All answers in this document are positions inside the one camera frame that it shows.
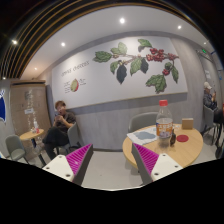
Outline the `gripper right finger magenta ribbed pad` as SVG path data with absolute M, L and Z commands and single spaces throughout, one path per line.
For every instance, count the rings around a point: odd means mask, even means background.
M 157 154 L 136 143 L 132 144 L 132 154 L 144 185 L 182 169 L 168 154 Z

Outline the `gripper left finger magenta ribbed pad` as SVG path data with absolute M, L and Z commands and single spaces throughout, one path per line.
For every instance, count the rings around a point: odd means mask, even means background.
M 56 156 L 44 170 L 81 186 L 92 155 L 93 145 L 88 144 L 66 156 Z

